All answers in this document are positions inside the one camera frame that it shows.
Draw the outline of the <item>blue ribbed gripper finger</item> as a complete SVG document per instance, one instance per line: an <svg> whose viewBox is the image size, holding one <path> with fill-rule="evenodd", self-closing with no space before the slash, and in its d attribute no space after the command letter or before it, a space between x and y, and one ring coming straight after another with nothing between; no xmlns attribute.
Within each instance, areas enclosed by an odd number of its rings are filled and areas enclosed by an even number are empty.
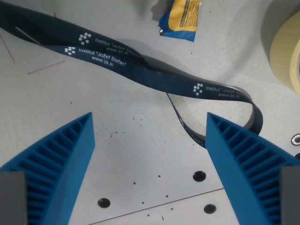
<svg viewBox="0 0 300 225"><path fill-rule="evenodd" d="M212 113L205 147L239 224L281 225L280 171L299 166L299 159Z"/></svg>
<svg viewBox="0 0 300 225"><path fill-rule="evenodd" d="M30 225L67 225L95 148L92 113L58 128L1 166L25 173Z"/></svg>

